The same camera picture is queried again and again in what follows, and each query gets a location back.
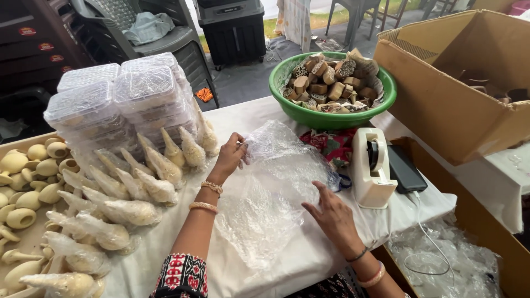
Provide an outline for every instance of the floor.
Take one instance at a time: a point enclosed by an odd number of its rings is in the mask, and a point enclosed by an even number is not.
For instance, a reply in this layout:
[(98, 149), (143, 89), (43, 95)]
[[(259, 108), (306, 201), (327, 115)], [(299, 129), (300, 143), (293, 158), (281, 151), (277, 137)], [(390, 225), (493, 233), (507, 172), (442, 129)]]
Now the floor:
[[(403, 14), (400, 26), (418, 22), (421, 20), (422, 16), (422, 10), (407, 11)], [(437, 13), (431, 13), (430, 16), (436, 17)], [(385, 30), (393, 29), (395, 22), (395, 20), (387, 19)], [(372, 36), (371, 40), (368, 40), (371, 25), (371, 19), (363, 20), (357, 31), (355, 40), (355, 46), (363, 56), (368, 58), (371, 58), (374, 55), (375, 46), (377, 44), (376, 33), (378, 33), (381, 28), (378, 27), (381, 25), (381, 21), (377, 21), (374, 36)], [(313, 35), (318, 36), (319, 39), (332, 38), (338, 44), (344, 46), (343, 43), (346, 35), (346, 27), (347, 23), (331, 26), (327, 37), (324, 35), (325, 28), (314, 29)], [(210, 61), (211, 72), (215, 77), (214, 83), (221, 107), (269, 96), (271, 93), (269, 91), (268, 79), (274, 67), (276, 67), (282, 59), (302, 53), (299, 45), (286, 40), (285, 37), (271, 39), (269, 48), (270, 50), (267, 50), (267, 55), (265, 56), (265, 61), (263, 63), (255, 61), (246, 64), (226, 66), (218, 72), (214, 69), (213, 63)], [(315, 42), (311, 43), (310, 50), (321, 51)], [(207, 103), (200, 102), (200, 106), (203, 111), (215, 109), (215, 103), (213, 100)]]

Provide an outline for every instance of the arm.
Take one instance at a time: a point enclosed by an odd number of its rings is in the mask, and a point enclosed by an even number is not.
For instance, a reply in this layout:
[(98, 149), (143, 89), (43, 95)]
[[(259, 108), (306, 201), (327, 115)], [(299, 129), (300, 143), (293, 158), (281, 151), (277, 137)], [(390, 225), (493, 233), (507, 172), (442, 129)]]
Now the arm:
[[(347, 260), (360, 256), (365, 246), (357, 234), (351, 208), (321, 182), (313, 181), (313, 185), (319, 190), (322, 212), (309, 203), (302, 203), (302, 206), (315, 218), (322, 231)], [(350, 264), (361, 282), (371, 280), (380, 270), (379, 262), (369, 251)], [(405, 297), (405, 293), (388, 273), (378, 283), (366, 288), (366, 291), (370, 297)]]
[[(221, 146), (219, 157), (206, 181), (222, 185), (230, 176), (246, 153), (248, 144), (242, 144), (245, 139), (238, 133), (233, 133), (226, 144)], [(196, 202), (217, 206), (219, 194), (208, 187), (202, 187), (195, 197)], [(202, 208), (193, 208), (188, 213), (186, 221), (176, 237), (171, 253), (182, 253), (196, 256), (203, 260), (208, 257), (211, 230), (214, 226), (215, 213)]]

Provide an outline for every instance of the red printed fabric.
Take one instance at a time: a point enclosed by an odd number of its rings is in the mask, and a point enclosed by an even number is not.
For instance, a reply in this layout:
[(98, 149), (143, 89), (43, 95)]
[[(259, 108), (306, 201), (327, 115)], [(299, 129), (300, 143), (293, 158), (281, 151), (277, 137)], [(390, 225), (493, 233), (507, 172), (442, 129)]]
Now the red printed fabric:
[(311, 129), (300, 137), (304, 144), (312, 145), (336, 169), (347, 166), (351, 158), (351, 142), (356, 128), (320, 132)]
[(206, 263), (190, 255), (169, 255), (150, 298), (206, 298)]

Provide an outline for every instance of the bangle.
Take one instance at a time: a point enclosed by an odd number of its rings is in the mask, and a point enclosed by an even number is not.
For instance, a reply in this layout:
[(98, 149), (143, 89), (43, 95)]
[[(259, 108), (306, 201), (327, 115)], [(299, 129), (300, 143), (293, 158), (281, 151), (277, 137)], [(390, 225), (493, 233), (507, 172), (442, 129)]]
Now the bangle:
[(190, 204), (190, 206), (188, 206), (188, 208), (190, 210), (192, 210), (193, 208), (206, 209), (206, 210), (210, 210), (214, 212), (216, 215), (217, 213), (219, 213), (219, 210), (217, 210), (217, 207), (215, 207), (214, 205), (210, 205), (208, 203), (203, 203), (203, 202), (193, 202)]
[(208, 182), (208, 181), (203, 181), (201, 184), (200, 184), (201, 187), (207, 187), (213, 191), (215, 191), (216, 193), (219, 194), (219, 197), (221, 197), (221, 194), (223, 193), (223, 185), (217, 185), (217, 184), (214, 184), (214, 183), (211, 183), (211, 182)]
[(346, 259), (346, 262), (348, 262), (348, 263), (352, 263), (352, 262), (357, 261), (358, 259), (362, 258), (362, 257), (364, 256), (364, 254), (365, 254), (367, 251), (368, 251), (368, 247), (365, 246), (364, 250), (361, 252), (360, 255), (356, 256), (353, 260), (348, 260), (348, 259)]
[(357, 279), (357, 282), (359, 283), (359, 285), (361, 287), (368, 288), (368, 287), (371, 287), (371, 286), (375, 286), (381, 280), (381, 278), (383, 278), (383, 276), (385, 275), (385, 272), (386, 272), (385, 265), (383, 263), (381, 263), (381, 261), (378, 261), (378, 262), (379, 262), (379, 271), (377, 272), (377, 274), (374, 277), (372, 277), (367, 282), (362, 282), (359, 279)]

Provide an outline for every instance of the black power bank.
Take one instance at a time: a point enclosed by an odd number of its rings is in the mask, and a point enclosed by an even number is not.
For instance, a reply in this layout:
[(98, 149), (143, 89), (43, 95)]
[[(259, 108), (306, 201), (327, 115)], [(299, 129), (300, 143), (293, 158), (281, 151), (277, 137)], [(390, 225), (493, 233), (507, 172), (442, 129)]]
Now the black power bank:
[(423, 191), (427, 183), (407, 157), (402, 147), (389, 145), (388, 163), (390, 165), (390, 179), (397, 180), (397, 191), (400, 194), (408, 194), (413, 191)]

